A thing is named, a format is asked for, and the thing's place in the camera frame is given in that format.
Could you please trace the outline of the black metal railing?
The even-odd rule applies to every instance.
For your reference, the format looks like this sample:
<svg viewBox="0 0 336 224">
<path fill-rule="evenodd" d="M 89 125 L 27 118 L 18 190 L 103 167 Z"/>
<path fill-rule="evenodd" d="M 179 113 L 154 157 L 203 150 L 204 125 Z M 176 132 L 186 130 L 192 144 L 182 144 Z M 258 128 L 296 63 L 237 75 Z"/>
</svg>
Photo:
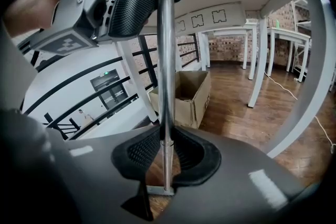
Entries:
<svg viewBox="0 0 336 224">
<path fill-rule="evenodd" d="M 145 106 L 140 100 L 141 90 L 157 86 L 158 53 L 156 35 L 145 35 L 122 45 L 114 43 L 82 50 L 68 56 L 55 55 L 45 59 L 44 53 L 34 53 L 40 58 L 37 77 L 29 87 L 23 103 L 23 113 L 35 118 L 46 127 L 59 130 L 63 138 L 80 136 L 111 119 L 114 115 L 135 112 L 146 118 Z M 106 70 L 116 69 L 124 78 L 98 92 L 90 80 Z M 122 82 L 129 97 L 113 108 L 94 117 L 88 104 L 101 93 Z M 93 121 L 81 128 L 82 109 Z"/>
</svg>

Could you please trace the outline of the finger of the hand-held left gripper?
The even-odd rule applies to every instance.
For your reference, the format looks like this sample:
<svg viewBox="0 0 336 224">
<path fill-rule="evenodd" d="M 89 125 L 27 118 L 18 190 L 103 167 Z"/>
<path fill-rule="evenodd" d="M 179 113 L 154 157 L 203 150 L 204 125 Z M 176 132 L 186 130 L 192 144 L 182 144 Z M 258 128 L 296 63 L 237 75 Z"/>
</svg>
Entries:
<svg viewBox="0 0 336 224">
<path fill-rule="evenodd" d="M 108 36 L 113 39 L 136 37 L 157 8 L 158 0 L 114 0 Z"/>
</svg>

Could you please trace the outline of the brown cardboard box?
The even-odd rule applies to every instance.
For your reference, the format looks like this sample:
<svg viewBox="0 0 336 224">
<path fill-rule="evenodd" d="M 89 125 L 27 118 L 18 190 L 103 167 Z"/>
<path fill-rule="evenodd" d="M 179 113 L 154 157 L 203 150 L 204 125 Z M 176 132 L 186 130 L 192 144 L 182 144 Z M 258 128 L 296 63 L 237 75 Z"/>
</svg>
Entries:
<svg viewBox="0 0 336 224">
<path fill-rule="evenodd" d="M 208 71 L 175 73 L 175 124 L 199 128 L 210 100 L 211 76 Z"/>
</svg>

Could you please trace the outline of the long metal rod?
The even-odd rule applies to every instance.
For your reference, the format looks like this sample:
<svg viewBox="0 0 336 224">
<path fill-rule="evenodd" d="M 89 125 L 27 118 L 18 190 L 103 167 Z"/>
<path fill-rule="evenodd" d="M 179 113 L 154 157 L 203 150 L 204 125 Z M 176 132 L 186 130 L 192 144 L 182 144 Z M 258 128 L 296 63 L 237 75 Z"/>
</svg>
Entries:
<svg viewBox="0 0 336 224">
<path fill-rule="evenodd" d="M 163 189 L 160 194 L 173 196 L 172 162 L 174 141 L 172 131 L 175 120 L 175 25 L 174 0 L 159 0 L 157 16 L 158 40 L 158 96 L 160 138 L 163 157 Z"/>
</svg>

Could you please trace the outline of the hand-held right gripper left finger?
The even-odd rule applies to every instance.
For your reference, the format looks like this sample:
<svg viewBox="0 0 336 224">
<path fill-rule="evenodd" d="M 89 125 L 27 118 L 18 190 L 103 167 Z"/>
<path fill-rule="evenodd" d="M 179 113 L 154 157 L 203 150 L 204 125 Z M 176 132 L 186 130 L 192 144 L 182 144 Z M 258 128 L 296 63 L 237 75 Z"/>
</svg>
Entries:
<svg viewBox="0 0 336 224">
<path fill-rule="evenodd" d="M 20 113 L 10 65 L 32 70 L 0 24 L 0 224 L 152 224 L 145 174 L 158 127 L 64 141 Z"/>
</svg>

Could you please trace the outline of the white metal shelf rack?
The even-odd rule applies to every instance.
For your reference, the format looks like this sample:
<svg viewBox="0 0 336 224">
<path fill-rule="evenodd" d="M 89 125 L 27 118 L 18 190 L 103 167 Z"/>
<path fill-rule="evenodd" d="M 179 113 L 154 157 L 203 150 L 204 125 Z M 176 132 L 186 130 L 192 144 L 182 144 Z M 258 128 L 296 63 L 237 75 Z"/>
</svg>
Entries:
<svg viewBox="0 0 336 224">
<path fill-rule="evenodd" d="M 293 43 L 293 57 L 291 72 L 297 72 L 299 77 L 296 78 L 298 82 L 302 82 L 308 72 L 308 55 L 311 49 L 311 20 L 308 9 L 307 0 L 293 0 L 291 1 L 293 11 L 293 21 L 295 31 L 299 34 L 304 30 L 304 34 L 309 36 L 308 41 L 303 43 Z"/>
</svg>

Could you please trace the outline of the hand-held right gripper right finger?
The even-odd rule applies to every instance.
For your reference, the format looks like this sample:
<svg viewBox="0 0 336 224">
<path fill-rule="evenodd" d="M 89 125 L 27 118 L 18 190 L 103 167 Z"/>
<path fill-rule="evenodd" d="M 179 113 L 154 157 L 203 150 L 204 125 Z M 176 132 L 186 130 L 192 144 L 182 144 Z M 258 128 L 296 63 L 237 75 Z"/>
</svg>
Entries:
<svg viewBox="0 0 336 224">
<path fill-rule="evenodd" d="M 160 224 L 292 224 L 305 217 L 317 185 L 303 186 L 254 146 L 176 127 L 181 172 Z"/>
</svg>

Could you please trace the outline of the dark double door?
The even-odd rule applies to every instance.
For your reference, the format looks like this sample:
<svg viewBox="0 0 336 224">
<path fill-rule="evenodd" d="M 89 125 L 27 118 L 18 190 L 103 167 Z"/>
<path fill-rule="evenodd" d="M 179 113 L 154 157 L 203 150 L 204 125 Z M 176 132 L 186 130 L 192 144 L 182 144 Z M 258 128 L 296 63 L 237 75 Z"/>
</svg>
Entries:
<svg viewBox="0 0 336 224">
<path fill-rule="evenodd" d="M 106 70 L 105 72 L 109 72 L 109 74 L 103 77 L 98 75 L 97 77 L 90 80 L 90 83 L 95 92 L 109 87 L 110 85 L 125 77 L 125 75 L 119 75 L 116 69 Z M 122 82 L 114 87 L 110 87 L 107 91 L 101 93 L 92 101 L 90 101 L 88 104 L 89 113 L 96 117 L 99 114 L 113 108 L 124 99 L 128 98 L 129 94 L 125 88 L 128 82 L 129 81 Z"/>
</svg>

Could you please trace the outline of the small white table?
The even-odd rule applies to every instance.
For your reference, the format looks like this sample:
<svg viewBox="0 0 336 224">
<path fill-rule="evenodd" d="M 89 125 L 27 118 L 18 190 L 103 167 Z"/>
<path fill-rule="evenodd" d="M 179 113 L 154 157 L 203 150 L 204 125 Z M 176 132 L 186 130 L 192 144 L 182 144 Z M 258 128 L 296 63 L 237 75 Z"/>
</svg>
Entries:
<svg viewBox="0 0 336 224">
<path fill-rule="evenodd" d="M 251 46 L 251 61 L 248 79 L 253 80 L 256 61 L 257 61 L 257 23 L 246 22 L 243 26 L 226 27 L 214 30 L 215 36 L 244 36 L 244 58 L 243 69 L 247 68 L 247 56 L 248 56 L 248 32 L 251 32 L 252 46 Z"/>
<path fill-rule="evenodd" d="M 267 75 L 271 76 L 272 73 L 275 54 L 275 39 L 278 38 L 291 42 L 286 71 L 289 71 L 291 63 L 293 63 L 292 69 L 300 71 L 298 82 L 302 82 L 303 78 L 307 75 L 308 72 L 307 61 L 309 49 L 311 47 L 310 36 L 296 31 L 276 27 L 269 27 L 267 29 L 267 34 L 270 35 L 270 53 Z"/>
</svg>

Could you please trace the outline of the person's left forearm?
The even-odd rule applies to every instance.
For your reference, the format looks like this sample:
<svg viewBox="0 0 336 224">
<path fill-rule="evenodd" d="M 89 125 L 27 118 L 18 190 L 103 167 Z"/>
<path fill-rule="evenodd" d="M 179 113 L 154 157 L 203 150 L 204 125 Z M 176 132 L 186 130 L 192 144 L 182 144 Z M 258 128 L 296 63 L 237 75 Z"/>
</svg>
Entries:
<svg viewBox="0 0 336 224">
<path fill-rule="evenodd" d="M 16 37 L 35 29 L 51 26 L 55 7 L 59 0 L 16 0 L 3 15 L 8 34 Z"/>
</svg>

